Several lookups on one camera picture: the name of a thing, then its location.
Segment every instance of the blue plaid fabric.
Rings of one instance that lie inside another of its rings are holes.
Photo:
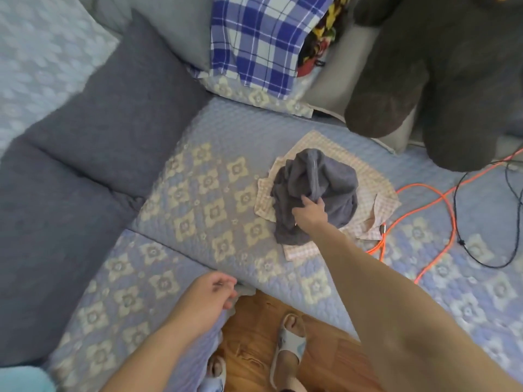
[[[334,0],[214,0],[211,75],[286,99],[305,37]]]

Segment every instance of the person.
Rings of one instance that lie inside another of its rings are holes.
[[[385,391],[523,391],[423,289],[329,224],[321,199],[314,203],[303,197],[303,204],[292,211],[296,223],[318,246]],[[164,325],[128,358],[102,392],[161,392],[184,349],[213,325],[222,308],[230,306],[235,283],[219,272],[198,278]],[[278,391],[305,392],[296,378],[305,341],[301,318],[286,316],[270,375]],[[211,360],[207,379],[223,375],[222,366],[222,361]]]

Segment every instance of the brown wood floor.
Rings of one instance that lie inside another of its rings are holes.
[[[269,369],[278,328],[288,312],[302,315],[307,349],[298,379],[308,392],[381,392],[360,344],[347,333],[303,315],[262,292],[241,297],[223,328],[221,353],[227,364],[226,392],[273,392]]]

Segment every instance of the stuffed animal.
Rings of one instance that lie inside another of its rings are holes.
[[[478,170],[523,110],[523,0],[359,0],[359,25],[382,25],[345,110],[362,136],[395,131],[414,107],[429,157]]]

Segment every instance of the turquoise cloth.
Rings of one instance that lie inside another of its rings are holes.
[[[37,367],[20,366],[0,369],[2,392],[56,392],[49,376]]]

